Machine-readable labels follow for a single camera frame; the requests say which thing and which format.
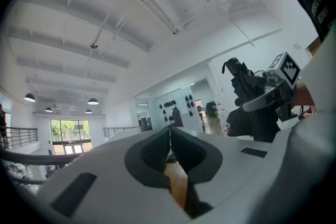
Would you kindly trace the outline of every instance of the wooden floor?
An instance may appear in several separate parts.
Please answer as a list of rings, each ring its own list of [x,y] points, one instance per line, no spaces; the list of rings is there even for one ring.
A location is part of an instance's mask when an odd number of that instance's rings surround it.
[[[188,188],[187,174],[179,163],[167,163],[164,174],[170,178],[173,198],[184,210]]]
[[[209,117],[206,117],[206,118],[203,118],[202,119],[202,122],[204,124],[204,130],[205,130],[205,133],[207,134],[215,134],[215,135],[222,135],[221,134],[221,123],[219,122],[219,118],[209,118]]]

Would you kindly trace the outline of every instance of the window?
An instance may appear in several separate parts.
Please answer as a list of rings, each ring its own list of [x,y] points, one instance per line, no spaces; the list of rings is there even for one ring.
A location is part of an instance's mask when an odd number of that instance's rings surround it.
[[[89,121],[50,120],[50,129],[55,155],[92,149]]]

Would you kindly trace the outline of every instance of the white ceiling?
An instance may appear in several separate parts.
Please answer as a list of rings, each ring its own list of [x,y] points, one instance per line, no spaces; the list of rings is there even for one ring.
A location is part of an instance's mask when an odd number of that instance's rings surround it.
[[[229,13],[259,1],[16,0],[5,26],[31,92],[76,104],[103,101],[154,44],[165,46],[210,10]],[[99,46],[91,50],[94,41]]]

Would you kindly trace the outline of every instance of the black metal railing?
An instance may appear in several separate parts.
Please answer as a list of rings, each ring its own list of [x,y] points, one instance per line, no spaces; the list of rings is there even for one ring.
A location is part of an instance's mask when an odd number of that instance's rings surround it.
[[[0,127],[1,135],[0,146],[3,149],[30,144],[37,141],[37,129]]]
[[[81,154],[82,153],[69,155],[30,155],[0,150],[0,159],[24,165],[55,165],[56,170],[59,170],[72,162],[74,159],[78,158]],[[14,177],[10,174],[8,174],[8,176],[12,181],[24,185],[42,185],[45,182],[45,180],[33,180],[26,177]]]
[[[118,132],[129,130],[129,129],[134,129],[134,128],[138,128],[138,127],[139,126],[136,126],[136,127],[103,127],[104,136],[108,137],[108,138],[111,138]]]

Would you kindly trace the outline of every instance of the black and white pattern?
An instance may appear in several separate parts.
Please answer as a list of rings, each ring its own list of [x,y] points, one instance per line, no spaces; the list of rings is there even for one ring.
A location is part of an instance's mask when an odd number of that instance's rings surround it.
[[[299,75],[300,69],[288,55],[286,56],[280,70],[286,76],[289,82],[294,85],[294,82]]]
[[[277,66],[278,62],[280,61],[282,55],[284,55],[284,54],[279,54],[279,55],[274,59],[273,63],[270,65],[269,68],[275,68],[275,67]]]

